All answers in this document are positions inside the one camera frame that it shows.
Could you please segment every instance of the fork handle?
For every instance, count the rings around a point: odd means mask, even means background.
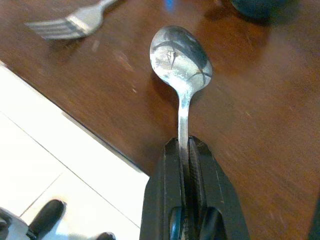
[[[100,2],[98,2],[97,4],[102,8],[105,9],[106,7],[110,6],[111,4],[113,4],[114,2],[116,2],[118,0],[101,0]]]

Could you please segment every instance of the metal spoon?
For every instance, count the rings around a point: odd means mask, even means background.
[[[173,87],[179,97],[179,159],[185,178],[182,198],[188,206],[189,106],[193,95],[211,81],[213,68],[198,41],[190,32],[179,26],[166,26],[155,34],[150,46],[150,61],[155,73]]]

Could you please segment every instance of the white floor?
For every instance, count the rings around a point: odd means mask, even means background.
[[[63,200],[65,214],[43,240],[138,240],[148,179],[0,64],[0,207],[28,224]]]

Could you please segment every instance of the tile grout line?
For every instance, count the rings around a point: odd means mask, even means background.
[[[23,213],[21,213],[21,215],[19,216],[20,218],[21,218],[21,217],[23,216],[23,214],[25,214],[26,211],[28,211],[28,210],[31,208],[31,206],[52,186],[52,184],[54,184],[54,183],[58,180],[58,178],[59,178],[62,174],[63,174],[63,172],[61,172],[61,173],[59,174],[59,176],[57,176],[57,177],[55,178],[55,180],[53,180],[53,182],[50,183],[50,185],[26,208],[26,210],[24,210]]]
[[[74,171],[72,171],[68,166],[66,166],[62,161],[60,161],[55,155],[53,155],[48,149],[46,149],[41,143],[39,143],[37,140],[35,140],[31,135],[29,135],[24,129],[22,129],[18,124],[16,124],[10,117],[8,117],[4,112],[2,112],[2,114],[8,118],[11,122],[13,122],[19,129],[21,129],[25,134],[27,134],[33,141],[35,141],[37,144],[39,144],[44,150],[46,150],[51,156],[53,156],[59,163],[61,163],[64,167],[66,167],[70,172],[72,172],[78,179],[80,179],[85,185],[87,185],[91,190],[93,190],[96,194],[98,194],[102,199],[104,199],[108,204],[110,204],[114,209],[116,209],[121,215],[123,215],[126,219],[128,219],[131,223],[133,223],[137,228],[140,229],[140,227],[135,223],[133,222],[130,218],[128,218],[123,212],[121,212],[118,208],[116,208],[112,203],[110,203],[105,197],[103,197],[99,192],[97,192],[94,188],[92,188],[88,183],[86,183],[81,177],[79,177]],[[31,207],[31,205],[22,213],[22,215]]]

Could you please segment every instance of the wooden table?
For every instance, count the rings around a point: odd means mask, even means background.
[[[178,102],[150,43],[163,26],[188,29],[216,70],[191,103],[190,135],[229,176],[253,240],[306,239],[320,189],[320,1],[258,24],[218,0],[126,0],[81,40],[45,41],[23,24],[95,2],[0,1],[0,60],[151,174],[177,136]]]

